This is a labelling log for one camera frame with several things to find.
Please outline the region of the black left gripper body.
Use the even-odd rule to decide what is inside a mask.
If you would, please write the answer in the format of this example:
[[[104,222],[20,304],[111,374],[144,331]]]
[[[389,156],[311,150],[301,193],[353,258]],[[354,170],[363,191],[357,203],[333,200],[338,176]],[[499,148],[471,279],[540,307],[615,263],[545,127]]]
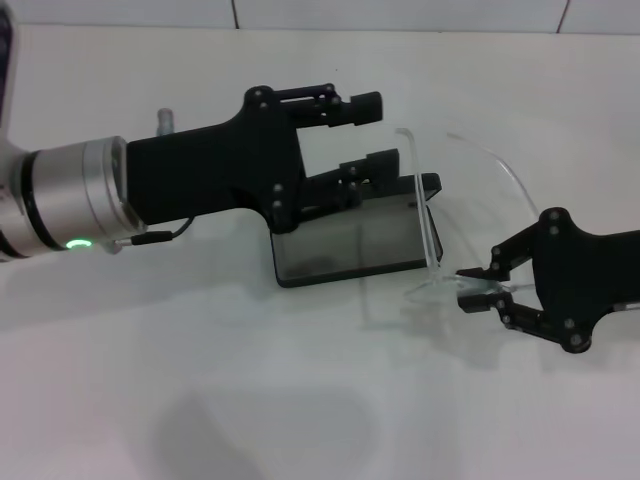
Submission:
[[[261,215],[274,233],[298,225],[301,149],[269,87],[247,91],[225,123],[128,143],[126,163],[128,201],[148,225],[237,208]]]

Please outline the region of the black glasses case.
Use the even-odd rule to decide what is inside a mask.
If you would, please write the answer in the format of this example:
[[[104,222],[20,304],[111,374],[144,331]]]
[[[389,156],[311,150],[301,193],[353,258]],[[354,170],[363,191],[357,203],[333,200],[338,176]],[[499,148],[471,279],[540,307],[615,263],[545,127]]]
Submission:
[[[297,288],[430,267],[443,247],[427,205],[442,189],[436,173],[406,175],[362,204],[272,235],[276,281]]]

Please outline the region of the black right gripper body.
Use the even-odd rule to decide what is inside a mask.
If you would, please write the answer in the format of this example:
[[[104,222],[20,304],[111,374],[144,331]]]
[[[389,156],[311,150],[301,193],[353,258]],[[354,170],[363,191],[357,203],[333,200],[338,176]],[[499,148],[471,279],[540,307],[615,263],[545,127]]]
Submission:
[[[568,353],[588,350],[606,315],[640,306],[640,230],[591,234],[550,208],[536,225],[532,264],[543,318]]]

